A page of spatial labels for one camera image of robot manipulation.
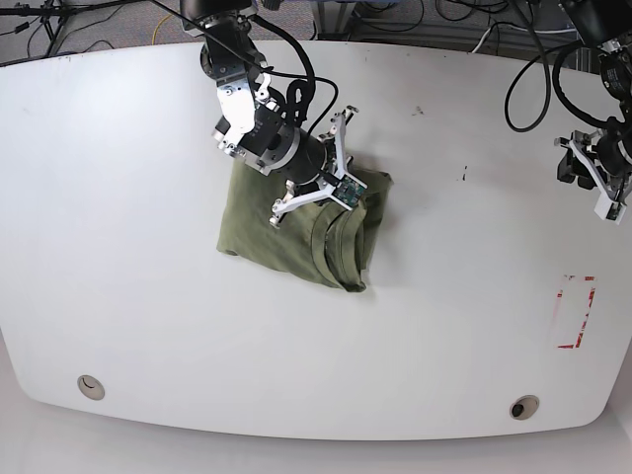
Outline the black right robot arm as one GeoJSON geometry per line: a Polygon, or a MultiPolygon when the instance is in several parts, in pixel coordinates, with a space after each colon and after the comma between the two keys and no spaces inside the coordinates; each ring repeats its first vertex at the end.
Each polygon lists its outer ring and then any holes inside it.
{"type": "Polygon", "coordinates": [[[330,130],[319,136],[303,129],[322,79],[299,42],[261,17],[253,1],[183,1],[179,17],[185,31],[204,38],[200,65],[215,82],[222,112],[214,133],[219,149],[264,176],[285,180],[271,225],[309,203],[332,200],[346,210],[356,207],[367,186],[349,171],[344,140],[357,110],[348,106],[335,114],[330,130]],[[251,40],[253,25],[285,40],[304,68],[285,76],[284,93],[271,85],[277,72],[251,40]]]}

